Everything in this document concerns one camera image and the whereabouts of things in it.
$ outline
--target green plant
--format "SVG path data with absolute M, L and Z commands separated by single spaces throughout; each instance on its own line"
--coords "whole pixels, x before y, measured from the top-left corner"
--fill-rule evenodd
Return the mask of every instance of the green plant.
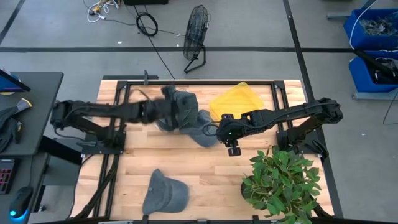
M 317 184 L 319 168 L 308 169 L 313 161 L 293 151 L 279 151 L 278 146 L 272 147 L 272 156 L 268 155 L 269 149 L 250 159 L 254 162 L 253 176 L 243 179 L 243 197 L 254 208 L 267 209 L 267 218 L 282 212 L 283 223 L 311 223 L 311 210 L 318 204 L 310 195 L 317 196 L 321 190 Z

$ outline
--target computer mouse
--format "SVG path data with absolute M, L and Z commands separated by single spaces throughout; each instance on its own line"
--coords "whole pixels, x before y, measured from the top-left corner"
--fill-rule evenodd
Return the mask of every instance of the computer mouse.
M 10 204 L 11 218 L 20 218 L 25 214 L 32 194 L 32 187 L 23 187 L 17 191 L 14 200 Z

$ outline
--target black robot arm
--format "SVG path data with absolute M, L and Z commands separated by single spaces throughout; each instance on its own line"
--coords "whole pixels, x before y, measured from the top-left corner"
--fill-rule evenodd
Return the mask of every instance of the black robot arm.
M 309 117 L 298 127 L 286 131 L 284 143 L 297 144 L 305 139 L 306 134 L 323 124 L 336 124 L 343 119 L 340 105 L 328 98 L 313 100 L 281 110 L 254 110 L 241 115 L 241 119 L 234 119 L 232 114 L 224 114 L 217 129 L 217 139 L 228 148 L 229 156 L 240 156 L 238 139 L 262 133 L 275 124 Z
M 165 98 L 144 100 L 134 103 L 123 103 L 121 105 L 109 105 L 89 103 L 83 101 L 62 101 L 56 102 L 50 123 L 55 129 L 66 127 L 77 128 L 80 131 L 95 136 L 96 141 L 107 148 L 118 148 L 123 151 L 125 132 L 124 127 L 115 131 L 113 127 L 102 127 L 85 117 L 118 118 L 129 123 L 153 123 L 162 118 L 178 113 L 177 104 L 172 96 L 174 86 L 166 86 L 162 89 Z

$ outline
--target blue storage bin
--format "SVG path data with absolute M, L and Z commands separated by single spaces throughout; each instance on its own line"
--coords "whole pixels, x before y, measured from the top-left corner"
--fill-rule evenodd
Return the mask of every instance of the blue storage bin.
M 398 60 L 398 52 L 367 51 L 366 53 L 374 58 L 385 57 Z M 356 91 L 359 93 L 387 93 L 398 87 L 398 84 L 375 84 L 365 61 L 360 57 L 354 58 L 349 63 L 349 70 L 353 76 Z
M 353 10 L 351 16 L 344 23 L 344 29 L 348 38 L 351 35 L 355 21 L 363 11 L 364 9 Z M 369 9 L 361 16 L 359 20 L 376 20 L 378 17 L 383 18 L 394 12 L 398 12 L 398 9 Z M 398 29 L 398 21 L 395 23 L 395 26 Z M 367 35 L 358 21 L 354 28 L 351 44 L 354 48 L 363 50 L 393 49 L 398 47 L 398 37 L 392 37 L 391 35 Z

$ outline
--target black plant pot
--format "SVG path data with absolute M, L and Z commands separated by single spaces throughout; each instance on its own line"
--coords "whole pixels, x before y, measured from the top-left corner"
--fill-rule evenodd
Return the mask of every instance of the black plant pot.
M 249 178 L 251 181 L 253 181 L 254 176 L 251 175 L 251 176 L 249 176 L 248 178 Z M 242 195 L 243 198 L 244 198 L 243 191 L 244 191 L 245 188 L 246 188 L 246 184 L 244 184 L 244 182 L 242 182 L 242 184 L 241 184 L 241 195 Z
M 251 175 L 251 176 L 249 176 L 248 177 L 251 181 L 253 181 L 253 178 L 254 178 L 254 176 L 253 175 Z M 244 197 L 244 195 L 243 195 L 243 191 L 244 191 L 244 189 L 246 188 L 246 184 L 244 184 L 243 182 L 242 182 L 242 184 L 241 184 L 241 195 L 242 195 L 242 198 L 244 198 L 244 199 L 246 199 L 245 197 Z M 265 210 L 265 209 L 267 209 L 267 205 L 265 205 L 262 209 L 260 209 L 260 210 Z

